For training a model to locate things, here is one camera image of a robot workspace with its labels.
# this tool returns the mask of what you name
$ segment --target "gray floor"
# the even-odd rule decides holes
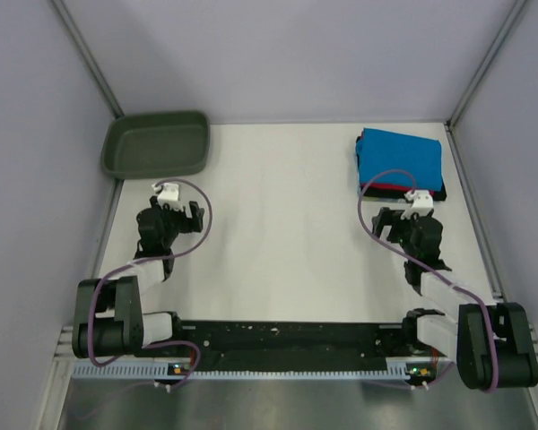
[[[456,371],[428,392],[347,382],[195,381],[171,394],[142,386],[75,418],[129,383],[72,381],[59,430],[538,429],[527,391],[469,391]]]

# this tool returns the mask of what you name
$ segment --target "blue folded cloth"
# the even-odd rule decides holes
[[[366,184],[373,176],[400,168],[411,173],[417,188],[440,191],[442,188],[442,148],[439,141],[366,128],[357,141],[359,181]],[[408,176],[390,174],[376,184],[412,186]]]

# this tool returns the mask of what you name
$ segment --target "stack of folded clothes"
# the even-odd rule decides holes
[[[417,189],[429,190],[435,201],[444,201],[447,190],[442,180],[442,148],[439,141],[366,128],[357,138],[360,189],[375,175],[400,168],[416,179]],[[400,200],[412,188],[406,175],[390,174],[378,179],[366,197]]]

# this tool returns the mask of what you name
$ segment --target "green tray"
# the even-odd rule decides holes
[[[109,126],[101,168],[118,179],[193,175],[204,169],[208,152],[202,112],[124,116]]]

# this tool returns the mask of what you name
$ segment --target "white wall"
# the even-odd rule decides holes
[[[65,0],[126,113],[447,119],[515,0]]]
[[[538,331],[538,0],[457,129],[511,296]]]
[[[108,201],[110,121],[44,0],[0,1],[0,430],[30,428]]]

